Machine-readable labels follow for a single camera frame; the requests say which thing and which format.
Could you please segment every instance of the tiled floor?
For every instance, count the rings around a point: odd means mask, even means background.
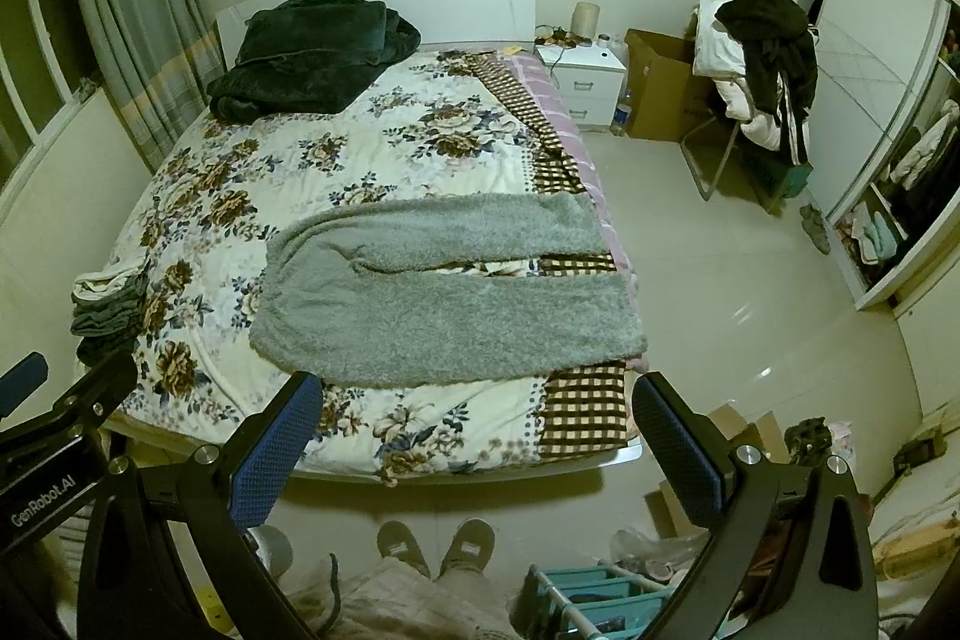
[[[920,419],[904,343],[890,311],[853,311],[831,258],[800,229],[797,205],[772,218],[736,167],[704,203],[680,148],[590,134],[614,223],[637,277],[654,369],[694,410],[731,401],[747,418],[774,410],[782,426],[824,415],[851,421],[859,485],[876,490]],[[472,515],[497,531],[488,571],[505,594],[531,562],[577,566],[608,554],[623,525],[653,530],[644,496],[661,472],[640,461],[569,476],[395,489],[293,480],[270,523],[291,538],[284,586],[301,584],[329,551],[344,576],[377,559],[376,530],[400,518],[437,567]]]

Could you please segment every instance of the window frame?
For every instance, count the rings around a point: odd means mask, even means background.
[[[40,161],[54,145],[56,138],[64,132],[70,121],[77,116],[80,108],[83,108],[83,105],[90,99],[88,97],[83,101],[77,100],[73,92],[70,91],[64,76],[64,70],[56,58],[50,32],[45,20],[43,20],[40,0],[27,0],[27,6],[30,9],[32,26],[35,36],[37,36],[37,44],[40,45],[44,63],[46,63],[47,71],[50,73],[50,78],[53,80],[56,92],[61,101],[64,102],[64,106],[61,106],[50,121],[40,131],[37,131],[37,126],[30,119],[30,113],[27,112],[27,107],[16,89],[16,83],[13,82],[13,75],[3,53],[3,46],[0,44],[0,82],[3,83],[13,109],[16,110],[20,123],[30,138],[30,148],[27,148],[27,151],[16,161],[10,178],[0,186],[0,225],[3,224],[10,213],[13,203],[16,202],[16,197],[23,191],[24,186],[30,180],[30,176],[40,165]]]

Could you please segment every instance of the gray curtain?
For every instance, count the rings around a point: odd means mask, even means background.
[[[151,167],[203,110],[224,66],[198,0],[80,0],[107,90]]]

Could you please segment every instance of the nightstand drawer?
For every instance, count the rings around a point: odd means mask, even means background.
[[[563,97],[563,106],[577,125],[610,125],[616,98]]]
[[[603,68],[562,68],[553,70],[557,90],[563,98],[603,98],[615,100],[620,94],[622,71]]]

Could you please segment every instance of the shoe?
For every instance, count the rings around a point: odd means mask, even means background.
[[[469,518],[458,528],[446,549],[440,574],[450,567],[466,565],[470,569],[483,571],[493,555],[493,542],[496,535],[491,525],[482,518]]]
[[[803,231],[813,240],[813,247],[816,247],[824,256],[830,254],[830,239],[827,236],[827,226],[824,226],[824,217],[820,210],[812,204],[806,204],[800,207],[800,218],[803,218],[800,225]]]
[[[424,560],[424,552],[416,544],[414,533],[405,523],[388,521],[382,525],[376,533],[376,548],[381,557],[398,558],[426,579],[430,579],[430,568]]]
[[[880,244],[877,245],[877,258],[880,261],[888,261],[896,256],[896,237],[890,230],[886,218],[880,213],[874,213],[874,230],[877,232],[877,239],[880,241]]]

